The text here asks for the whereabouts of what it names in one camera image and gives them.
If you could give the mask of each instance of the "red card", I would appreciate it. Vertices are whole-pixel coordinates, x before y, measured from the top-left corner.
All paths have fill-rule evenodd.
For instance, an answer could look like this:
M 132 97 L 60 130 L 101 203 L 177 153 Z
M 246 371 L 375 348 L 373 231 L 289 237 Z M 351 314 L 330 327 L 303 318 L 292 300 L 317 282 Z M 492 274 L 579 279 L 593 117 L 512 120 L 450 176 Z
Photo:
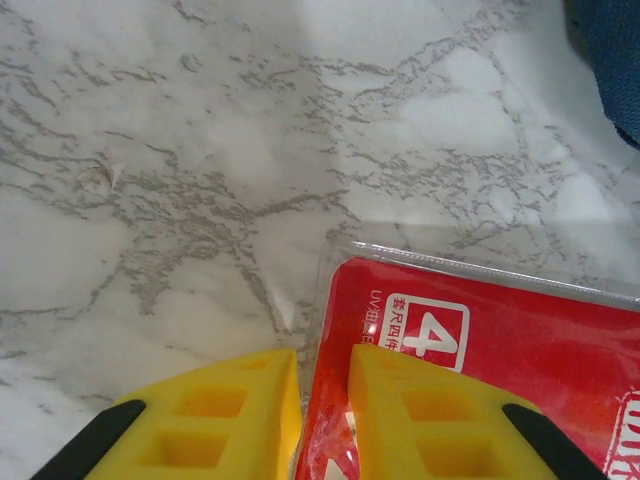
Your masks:
M 329 460 L 359 477 L 347 398 L 356 343 L 522 396 L 610 478 L 637 473 L 640 313 L 353 258 L 332 278 L 296 480 L 324 480 Z

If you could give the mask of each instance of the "black strip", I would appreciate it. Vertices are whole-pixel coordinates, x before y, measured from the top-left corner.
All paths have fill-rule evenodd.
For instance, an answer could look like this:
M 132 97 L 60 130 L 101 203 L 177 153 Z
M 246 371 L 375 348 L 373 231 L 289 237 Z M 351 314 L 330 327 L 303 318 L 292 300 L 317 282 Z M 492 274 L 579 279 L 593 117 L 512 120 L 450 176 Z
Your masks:
M 100 412 L 31 480 L 82 480 L 145 407 L 142 400 L 130 400 Z
M 502 411 L 558 480 L 607 480 L 582 451 L 544 415 L 507 404 Z

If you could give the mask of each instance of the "plastic packaging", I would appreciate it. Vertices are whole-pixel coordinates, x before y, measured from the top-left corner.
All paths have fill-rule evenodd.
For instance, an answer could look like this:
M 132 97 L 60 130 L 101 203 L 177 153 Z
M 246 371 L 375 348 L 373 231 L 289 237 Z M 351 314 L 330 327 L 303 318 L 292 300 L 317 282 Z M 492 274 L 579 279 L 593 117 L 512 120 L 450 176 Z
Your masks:
M 638 468 L 640 298 L 337 240 L 324 249 L 315 303 L 295 480 L 359 478 L 347 396 L 357 343 L 528 399 L 612 479 Z

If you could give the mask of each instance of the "white marble countertop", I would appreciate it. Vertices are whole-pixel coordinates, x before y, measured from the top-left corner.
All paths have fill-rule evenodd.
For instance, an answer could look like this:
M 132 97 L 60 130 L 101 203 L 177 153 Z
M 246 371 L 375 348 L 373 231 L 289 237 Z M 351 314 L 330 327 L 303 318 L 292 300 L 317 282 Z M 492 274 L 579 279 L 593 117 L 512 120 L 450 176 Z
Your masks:
M 301 347 L 327 235 L 640 289 L 640 154 L 560 0 L 0 0 L 0 37 L 2 478 Z

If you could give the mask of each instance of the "blue cloth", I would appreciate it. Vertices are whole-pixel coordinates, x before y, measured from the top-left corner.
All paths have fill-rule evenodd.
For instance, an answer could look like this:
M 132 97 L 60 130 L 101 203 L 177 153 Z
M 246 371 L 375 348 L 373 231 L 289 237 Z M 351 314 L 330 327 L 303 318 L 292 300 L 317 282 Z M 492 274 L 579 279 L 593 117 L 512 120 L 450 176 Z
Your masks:
M 574 0 L 605 115 L 640 148 L 640 0 Z

